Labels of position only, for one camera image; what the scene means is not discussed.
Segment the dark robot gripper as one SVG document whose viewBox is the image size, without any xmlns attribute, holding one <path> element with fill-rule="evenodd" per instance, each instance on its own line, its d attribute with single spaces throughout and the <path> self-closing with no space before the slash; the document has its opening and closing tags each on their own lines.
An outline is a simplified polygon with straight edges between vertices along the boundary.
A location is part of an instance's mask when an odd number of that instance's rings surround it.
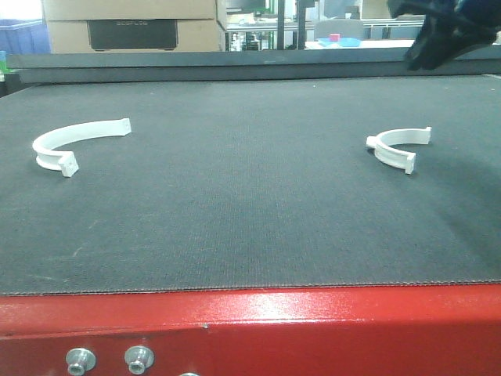
<svg viewBox="0 0 501 376">
<path fill-rule="evenodd" d="M 424 23 L 404 55 L 410 71 L 434 70 L 492 45 L 499 33 L 499 1 L 388 1 L 393 18 L 423 15 Z"/>
</svg>

